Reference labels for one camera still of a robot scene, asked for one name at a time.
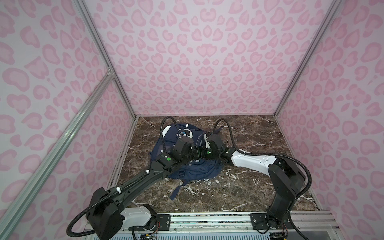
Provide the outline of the navy blue student backpack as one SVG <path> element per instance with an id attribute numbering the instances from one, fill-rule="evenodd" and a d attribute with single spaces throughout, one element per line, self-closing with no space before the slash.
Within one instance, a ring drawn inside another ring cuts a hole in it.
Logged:
<path id="1" fill-rule="evenodd" d="M 169 149 L 176 144 L 177 139 L 179 138 L 179 133 L 193 139 L 195 145 L 198 147 L 198 150 L 204 135 L 210 134 L 209 132 L 188 123 L 162 127 L 163 139 L 158 139 L 153 150 L 150 152 L 150 159 L 152 162 L 154 162 L 156 157 L 163 152 L 162 141 L 165 142 L 166 149 Z M 191 161 L 181 166 L 181 168 L 172 173 L 169 178 L 181 180 L 185 186 L 191 181 L 215 178 L 221 172 L 222 166 L 223 164 L 220 161 L 205 160 L 200 158 L 199 160 Z"/>

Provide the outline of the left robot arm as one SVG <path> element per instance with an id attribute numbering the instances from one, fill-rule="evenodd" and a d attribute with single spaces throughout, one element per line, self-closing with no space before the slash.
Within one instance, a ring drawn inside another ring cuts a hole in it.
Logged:
<path id="1" fill-rule="evenodd" d="M 100 240 L 109 240 L 122 228 L 133 230 L 143 227 L 149 231 L 155 229 L 157 213 L 149 205 L 132 209 L 128 205 L 150 186 L 175 173 L 195 156 L 197 148 L 194 140 L 186 136 L 180 137 L 173 147 L 160 153 L 147 170 L 124 184 L 108 190 L 97 189 L 85 214 L 92 227 L 86 234 L 95 234 Z"/>

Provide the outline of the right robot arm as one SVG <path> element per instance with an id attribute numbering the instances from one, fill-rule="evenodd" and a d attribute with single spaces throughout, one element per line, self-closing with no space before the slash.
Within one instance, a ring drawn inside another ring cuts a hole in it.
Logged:
<path id="1" fill-rule="evenodd" d="M 309 169 L 299 160 L 278 153 L 249 153 L 236 146 L 228 147 L 219 135 L 197 140 L 203 159 L 218 160 L 224 165 L 247 168 L 270 177 L 275 196 L 266 212 L 252 216 L 253 229 L 266 234 L 271 229 L 284 228 L 299 197 L 312 185 Z"/>

